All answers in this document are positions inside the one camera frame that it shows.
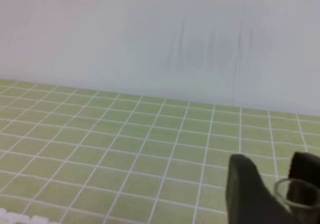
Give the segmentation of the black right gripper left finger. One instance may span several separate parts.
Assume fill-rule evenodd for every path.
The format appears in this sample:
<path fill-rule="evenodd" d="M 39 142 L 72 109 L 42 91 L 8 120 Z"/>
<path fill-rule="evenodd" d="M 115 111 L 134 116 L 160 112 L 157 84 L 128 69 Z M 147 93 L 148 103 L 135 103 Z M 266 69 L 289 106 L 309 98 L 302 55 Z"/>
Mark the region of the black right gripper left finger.
<path fill-rule="evenodd" d="M 272 196 L 251 159 L 231 155 L 225 190 L 229 224 L 296 224 Z"/>

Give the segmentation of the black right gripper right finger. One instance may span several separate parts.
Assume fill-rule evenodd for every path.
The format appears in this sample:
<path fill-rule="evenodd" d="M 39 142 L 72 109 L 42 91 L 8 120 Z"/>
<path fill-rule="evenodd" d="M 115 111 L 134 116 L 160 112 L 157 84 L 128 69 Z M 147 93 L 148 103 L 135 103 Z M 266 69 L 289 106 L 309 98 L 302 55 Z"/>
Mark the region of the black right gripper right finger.
<path fill-rule="evenodd" d="M 320 205 L 320 158 L 306 152 L 295 152 L 290 164 L 287 198 L 304 206 Z"/>

